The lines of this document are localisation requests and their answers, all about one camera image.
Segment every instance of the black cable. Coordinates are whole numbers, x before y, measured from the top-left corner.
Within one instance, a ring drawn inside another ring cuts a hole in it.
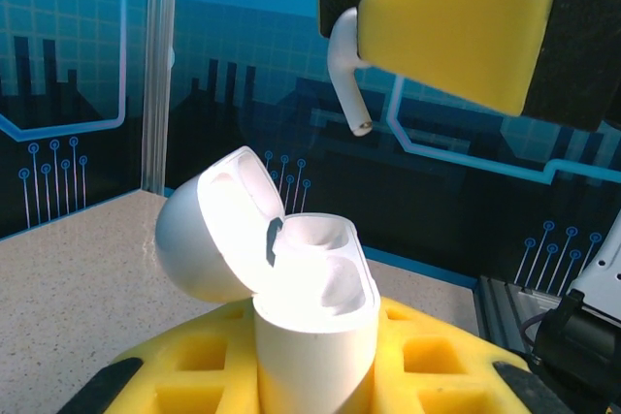
[[[535,324],[538,324],[540,321],[542,321],[543,317],[545,317],[545,314],[547,314],[547,312],[537,314],[530,319],[525,320],[524,322],[522,322],[522,325],[520,325],[520,336],[522,337],[522,341],[524,341],[531,347],[535,346],[535,342],[532,341],[531,338],[526,334],[526,331],[533,327]]]

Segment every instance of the glass panel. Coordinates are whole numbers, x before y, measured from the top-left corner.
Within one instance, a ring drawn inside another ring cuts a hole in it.
[[[621,176],[619,133],[499,115],[408,80],[390,104],[395,77],[369,69],[357,78],[375,128],[355,138],[317,10],[317,0],[177,0],[167,186],[248,144],[288,213],[350,218],[372,259],[567,289],[621,207],[597,169]],[[558,158],[595,169],[548,176]]]
[[[0,0],[0,238],[140,187],[147,0]]]

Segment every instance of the yellow foam holder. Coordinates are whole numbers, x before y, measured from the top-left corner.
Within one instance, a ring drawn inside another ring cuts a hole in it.
[[[251,300],[229,303],[120,355],[144,364],[106,413],[259,414],[253,312]],[[528,370],[508,351],[382,298],[368,414],[528,413],[494,362]]]
[[[360,0],[372,65],[490,109],[524,108],[553,0]]]

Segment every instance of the countertop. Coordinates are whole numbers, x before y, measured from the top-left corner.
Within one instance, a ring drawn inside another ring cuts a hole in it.
[[[0,241],[0,412],[57,412],[115,356],[216,304],[168,280],[137,191]],[[379,292],[477,333],[471,290],[370,262]]]

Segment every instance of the open case lid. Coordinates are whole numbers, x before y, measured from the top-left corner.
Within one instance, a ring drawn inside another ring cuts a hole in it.
[[[194,298],[228,303],[270,287],[268,234],[284,206],[259,157],[241,147],[187,181],[155,227],[165,272]]]

